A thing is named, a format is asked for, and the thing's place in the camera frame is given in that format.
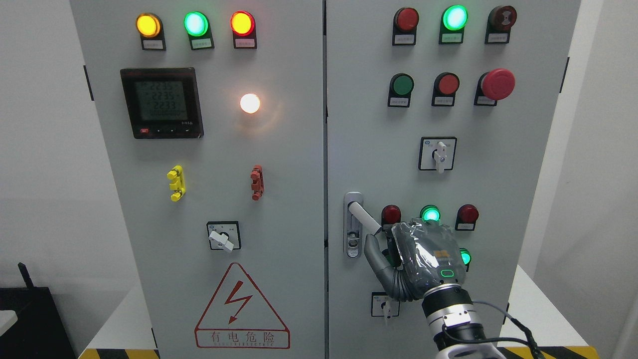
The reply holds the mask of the grey robotic hand plastic covered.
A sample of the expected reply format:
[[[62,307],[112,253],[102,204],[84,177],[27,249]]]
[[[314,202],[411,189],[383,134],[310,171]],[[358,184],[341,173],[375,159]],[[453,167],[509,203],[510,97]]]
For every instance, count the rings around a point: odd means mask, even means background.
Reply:
[[[413,218],[395,223],[390,231],[396,239],[401,270],[381,254],[373,234],[367,235],[364,246],[364,255],[390,298],[400,302],[421,300],[440,285],[464,283],[466,266],[451,228]]]

